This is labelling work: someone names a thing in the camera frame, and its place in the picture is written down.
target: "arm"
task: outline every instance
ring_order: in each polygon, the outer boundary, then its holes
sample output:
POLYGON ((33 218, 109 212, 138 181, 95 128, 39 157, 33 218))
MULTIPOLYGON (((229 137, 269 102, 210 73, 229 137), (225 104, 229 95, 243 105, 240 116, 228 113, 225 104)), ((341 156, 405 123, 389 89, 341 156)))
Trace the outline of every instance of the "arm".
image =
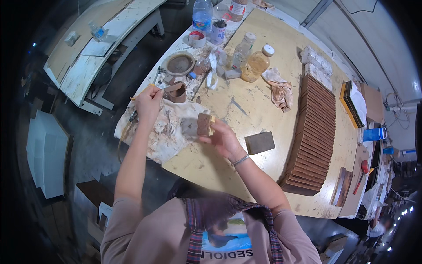
POLYGON ((376 209, 375 217, 371 221, 371 229, 373 229, 378 224, 379 211, 380 211, 380 207, 376 209))
MULTIPOLYGON (((246 151, 240 145, 236 134, 229 125, 216 118, 211 127, 215 130, 215 133, 209 138, 200 136, 200 141, 215 145, 217 151, 231 163, 246 156, 246 151)), ((292 210, 280 186, 263 172, 252 159, 248 158, 237 164, 235 169, 255 200, 269 207, 273 214, 277 214, 281 209, 292 210)))
POLYGON ((157 119, 163 93, 164 90, 160 90, 156 86, 149 86, 136 98, 135 106, 139 124, 132 144, 120 166, 114 189, 114 199, 129 197, 139 204, 141 203, 148 137, 157 119))

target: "workbench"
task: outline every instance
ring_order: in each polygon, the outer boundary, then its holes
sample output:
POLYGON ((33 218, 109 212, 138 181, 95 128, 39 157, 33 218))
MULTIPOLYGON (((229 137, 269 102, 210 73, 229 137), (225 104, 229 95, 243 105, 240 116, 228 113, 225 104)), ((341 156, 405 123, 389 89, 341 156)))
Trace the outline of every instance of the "workbench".
MULTIPOLYGON (((112 110, 114 104, 104 99, 103 94, 123 61, 149 30, 157 26, 158 34, 164 34, 158 7, 165 1, 133 0, 129 3, 104 25, 104 29, 108 30, 107 37, 113 37, 114 42, 111 45, 104 45, 104 43, 98 43, 91 39, 75 62, 70 62, 72 66, 67 70, 60 83, 52 73, 48 63, 45 63, 44 70, 54 84, 79 108, 101 115, 103 109, 89 101, 92 100, 112 110), (92 91, 89 89, 95 77, 114 50, 120 45, 123 45, 124 49, 122 49, 122 54, 118 60, 111 66, 111 79, 107 84, 98 87, 92 95, 92 91)), ((94 3, 90 8, 95 8, 98 4, 94 3)))
MULTIPOLYGON (((230 0, 225 0, 219 5, 229 5, 229 3, 230 0)), ((259 50, 266 43, 272 45, 276 53, 271 57, 270 67, 278 67, 281 77, 292 83, 294 104, 291 111, 283 113, 272 104, 271 91, 262 78, 254 83, 247 83, 241 79, 229 81, 220 79, 215 90, 206 88, 203 82, 205 76, 194 80, 181 79, 188 86, 187 99, 198 101, 196 99, 200 97, 202 106, 210 109, 212 115, 227 122, 233 128, 244 148, 246 148, 245 136, 272 131, 276 148, 258 155, 252 155, 251 158, 270 177, 278 181, 280 175, 283 175, 284 165, 289 157, 298 116, 299 88, 303 77, 303 65, 298 53, 307 45, 310 45, 328 61, 334 62, 332 63, 333 75, 331 80, 333 82, 333 93, 336 97, 336 132, 327 178, 321 191, 312 197, 293 193, 286 193, 286 195, 293 212, 297 215, 336 218, 341 207, 330 204, 333 191, 340 168, 345 167, 348 171, 353 170, 358 141, 358 130, 353 128, 346 110, 339 101, 339 95, 341 84, 353 79, 354 76, 333 51, 308 30, 298 23, 296 24, 293 18, 279 10, 267 12, 274 15, 271 16, 266 14, 265 11, 254 9, 256 9, 256 6, 249 3, 243 18, 245 20, 248 17, 248 20, 237 23, 229 21, 227 23, 227 39, 225 38, 220 46, 231 56, 245 32, 254 32, 257 35, 254 51, 259 50)), ((208 56, 214 45, 207 41, 203 48, 190 48, 187 44, 187 35, 190 31, 191 28, 187 29, 165 52, 135 95, 138 95, 151 83, 158 66, 161 66, 162 62, 172 53, 186 50, 195 59, 208 56)), ((133 112, 133 107, 134 103, 130 102, 126 112, 122 115, 115 130, 117 138, 121 137, 122 126, 127 124, 129 116, 133 112)), ((130 137, 124 138, 123 141, 130 143, 132 139, 130 137)), ((162 166, 166 170, 203 187, 224 191, 247 201, 254 201, 233 167, 227 160, 219 157, 212 146, 193 142, 162 166)))

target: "bottle cap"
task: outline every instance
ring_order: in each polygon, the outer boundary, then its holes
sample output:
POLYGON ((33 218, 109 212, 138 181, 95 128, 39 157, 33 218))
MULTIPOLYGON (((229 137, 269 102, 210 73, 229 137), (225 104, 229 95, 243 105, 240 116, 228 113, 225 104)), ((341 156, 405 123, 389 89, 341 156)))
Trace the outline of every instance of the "bottle cap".
POLYGON ((270 45, 263 46, 261 51, 267 57, 271 57, 274 55, 274 48, 270 45))
POLYGON ((245 34, 245 36, 243 38, 247 42, 255 42, 255 40, 257 40, 257 37, 252 32, 246 32, 246 34, 245 34))
POLYGON ((191 77, 192 77, 192 79, 195 79, 195 78, 196 78, 196 74, 195 74, 193 71, 191 71, 191 72, 189 73, 189 76, 191 76, 191 77))

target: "plaid scarf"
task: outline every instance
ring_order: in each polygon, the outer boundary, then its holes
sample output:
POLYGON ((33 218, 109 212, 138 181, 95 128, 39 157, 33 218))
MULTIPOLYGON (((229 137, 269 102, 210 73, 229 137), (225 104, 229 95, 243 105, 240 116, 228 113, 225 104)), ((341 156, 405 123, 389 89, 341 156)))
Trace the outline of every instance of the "plaid scarf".
POLYGON ((268 234, 271 243, 272 264, 283 264, 283 254, 280 242, 273 228, 271 210, 261 204, 247 203, 235 196, 225 194, 215 199, 182 198, 186 205, 189 228, 191 229, 189 249, 186 264, 199 264, 201 259, 202 234, 221 220, 227 220, 236 213, 247 211, 251 208, 260 208, 267 221, 268 234))

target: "blue container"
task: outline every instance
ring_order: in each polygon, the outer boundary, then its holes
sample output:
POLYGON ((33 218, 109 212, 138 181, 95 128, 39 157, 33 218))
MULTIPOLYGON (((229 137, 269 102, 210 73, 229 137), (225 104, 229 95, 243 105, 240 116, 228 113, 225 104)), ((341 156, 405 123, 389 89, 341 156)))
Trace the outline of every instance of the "blue container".
POLYGON ((393 155, 394 154, 394 148, 393 147, 386 147, 382 150, 382 153, 393 155))
POLYGON ((373 128, 363 131, 363 141, 377 141, 387 138, 386 128, 373 128))

